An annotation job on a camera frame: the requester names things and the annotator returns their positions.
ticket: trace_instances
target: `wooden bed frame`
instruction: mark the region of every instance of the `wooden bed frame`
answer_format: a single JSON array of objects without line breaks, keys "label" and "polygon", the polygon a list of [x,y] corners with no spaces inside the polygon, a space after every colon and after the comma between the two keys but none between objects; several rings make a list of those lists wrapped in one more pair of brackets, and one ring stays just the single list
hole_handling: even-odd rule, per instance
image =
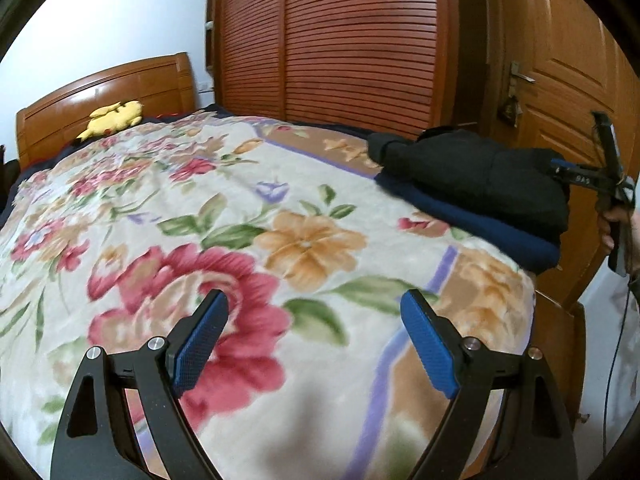
[{"label": "wooden bed frame", "polygon": [[96,108],[137,100],[144,116],[195,111],[193,76],[185,52],[114,66],[44,96],[16,115],[20,166],[55,156],[83,132]]}]

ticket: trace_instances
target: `louvered wardrobe door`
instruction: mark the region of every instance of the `louvered wardrobe door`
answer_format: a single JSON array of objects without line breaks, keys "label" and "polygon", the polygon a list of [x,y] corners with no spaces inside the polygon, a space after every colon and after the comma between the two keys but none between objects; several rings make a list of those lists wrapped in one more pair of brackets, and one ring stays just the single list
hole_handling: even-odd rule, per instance
[{"label": "louvered wardrobe door", "polygon": [[237,115],[280,117],[279,0],[223,0],[222,98]]},{"label": "louvered wardrobe door", "polygon": [[288,120],[430,125],[436,0],[286,0]]}]

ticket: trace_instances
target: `person's arm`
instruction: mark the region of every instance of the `person's arm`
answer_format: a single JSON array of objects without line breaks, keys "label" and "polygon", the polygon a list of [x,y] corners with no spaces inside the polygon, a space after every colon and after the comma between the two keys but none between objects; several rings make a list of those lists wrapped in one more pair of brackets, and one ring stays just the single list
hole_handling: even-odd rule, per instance
[{"label": "person's arm", "polygon": [[628,259],[626,272],[630,275],[629,290],[640,302],[640,213],[629,212],[621,207],[615,207],[605,211],[598,216],[598,230],[602,244],[611,252],[613,249],[613,238],[611,238],[610,222],[622,222],[631,225],[632,254]]}]

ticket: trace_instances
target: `bed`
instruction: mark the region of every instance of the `bed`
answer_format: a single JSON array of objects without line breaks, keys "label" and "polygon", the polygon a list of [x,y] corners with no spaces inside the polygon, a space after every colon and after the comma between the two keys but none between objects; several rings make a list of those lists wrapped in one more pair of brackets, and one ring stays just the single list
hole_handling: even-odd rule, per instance
[{"label": "bed", "polygon": [[[49,477],[92,345],[138,348],[211,288],[232,321],[180,403],[225,478],[406,478],[446,410],[399,319],[420,288],[490,348],[529,341],[532,278],[491,244],[380,190],[366,141],[210,108],[185,54],[88,76],[18,114],[20,162],[56,155],[94,108],[145,117],[24,179],[0,231],[0,420]],[[162,465],[128,397],[150,469]],[[490,400],[475,458],[490,437]]]}]

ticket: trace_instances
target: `stuffed animal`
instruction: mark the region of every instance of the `stuffed animal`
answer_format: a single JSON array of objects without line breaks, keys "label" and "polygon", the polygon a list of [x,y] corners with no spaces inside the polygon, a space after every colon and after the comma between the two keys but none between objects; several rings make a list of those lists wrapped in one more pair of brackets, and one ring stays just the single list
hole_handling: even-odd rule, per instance
[{"label": "stuffed animal", "polygon": [[116,103],[98,108],[89,117],[91,120],[86,130],[76,137],[80,142],[93,136],[116,134],[135,126],[142,120],[142,104],[139,101],[129,101],[124,105]]}]

